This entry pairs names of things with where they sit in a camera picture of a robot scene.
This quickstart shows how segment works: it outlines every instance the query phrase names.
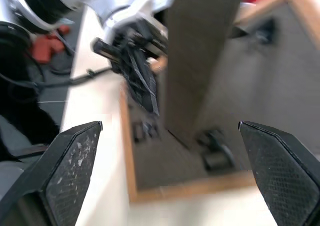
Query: wooden frame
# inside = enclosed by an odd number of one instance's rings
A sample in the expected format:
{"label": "wooden frame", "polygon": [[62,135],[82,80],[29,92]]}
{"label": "wooden frame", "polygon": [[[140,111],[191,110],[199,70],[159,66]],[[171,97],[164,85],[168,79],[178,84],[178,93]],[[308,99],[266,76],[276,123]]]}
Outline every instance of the wooden frame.
{"label": "wooden frame", "polygon": [[[235,20],[235,24],[247,22],[283,2],[288,2],[293,5],[295,11],[298,13],[298,16],[305,23],[308,32],[310,32],[311,39],[314,40],[316,46],[319,46],[320,17],[310,0],[259,0],[256,2],[256,6],[252,6],[242,12]],[[167,59],[161,58],[158,62],[153,64],[151,68],[155,72],[158,72],[166,67],[166,62]],[[243,171],[231,175],[219,176],[176,186],[159,187],[157,189],[138,192],[135,177],[135,164],[133,158],[133,145],[126,91],[126,85],[123,84],[120,92],[119,103],[121,111],[120,114],[124,157],[126,164],[127,191],[130,203],[186,198],[194,195],[213,194],[224,190],[257,186],[252,172]]]}

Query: white table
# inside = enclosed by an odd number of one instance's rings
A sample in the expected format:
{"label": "white table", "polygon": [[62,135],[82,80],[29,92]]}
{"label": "white table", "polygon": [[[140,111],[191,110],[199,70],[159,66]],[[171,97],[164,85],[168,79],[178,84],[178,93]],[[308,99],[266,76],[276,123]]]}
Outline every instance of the white table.
{"label": "white table", "polygon": [[[88,68],[98,70],[109,65],[108,60],[90,49],[91,41],[103,35],[90,8],[85,9],[81,24],[72,77],[85,74]],[[127,225],[129,201],[118,102],[122,82],[122,77],[107,73],[68,90],[61,130],[95,120],[103,125],[77,226]]]}

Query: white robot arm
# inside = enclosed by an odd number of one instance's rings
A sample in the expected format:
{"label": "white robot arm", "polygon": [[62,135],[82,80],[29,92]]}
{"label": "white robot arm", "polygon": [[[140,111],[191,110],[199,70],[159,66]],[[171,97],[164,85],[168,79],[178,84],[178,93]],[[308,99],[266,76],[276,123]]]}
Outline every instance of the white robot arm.
{"label": "white robot arm", "polygon": [[97,13],[105,32],[103,39],[97,38],[92,43],[92,50],[108,58],[112,71],[126,79],[133,99],[149,113],[157,115],[156,80],[148,59],[167,55],[168,30],[154,18],[154,13],[170,7],[172,2],[0,0],[0,49],[18,46],[20,50],[26,50],[31,43],[30,33],[51,32],[59,27],[60,20],[68,12],[88,5]]}

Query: gray upright panel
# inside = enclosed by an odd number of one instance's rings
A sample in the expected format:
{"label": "gray upright panel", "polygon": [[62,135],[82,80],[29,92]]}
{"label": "gray upright panel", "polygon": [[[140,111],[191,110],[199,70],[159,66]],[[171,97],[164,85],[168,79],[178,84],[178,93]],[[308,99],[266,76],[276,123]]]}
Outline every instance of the gray upright panel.
{"label": "gray upright panel", "polygon": [[186,145],[241,0],[175,0],[168,14],[165,127]]}
{"label": "gray upright panel", "polygon": [[250,31],[271,17],[277,28],[274,44],[253,46],[250,37],[228,40],[197,120],[198,130],[223,131],[243,169],[250,164],[240,120],[293,134],[320,155],[320,53],[290,4],[275,6],[244,27]]}

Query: textured gripper pad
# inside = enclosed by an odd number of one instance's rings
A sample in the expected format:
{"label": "textured gripper pad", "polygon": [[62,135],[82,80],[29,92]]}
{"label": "textured gripper pad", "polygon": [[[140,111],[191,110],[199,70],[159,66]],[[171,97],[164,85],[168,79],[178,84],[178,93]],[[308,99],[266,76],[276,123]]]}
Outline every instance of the textured gripper pad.
{"label": "textured gripper pad", "polygon": [[100,125],[79,134],[46,188],[46,198],[59,226],[76,224],[94,166]]}
{"label": "textured gripper pad", "polygon": [[256,184],[277,225],[305,225],[319,201],[317,185],[275,136],[247,125],[240,131]]}

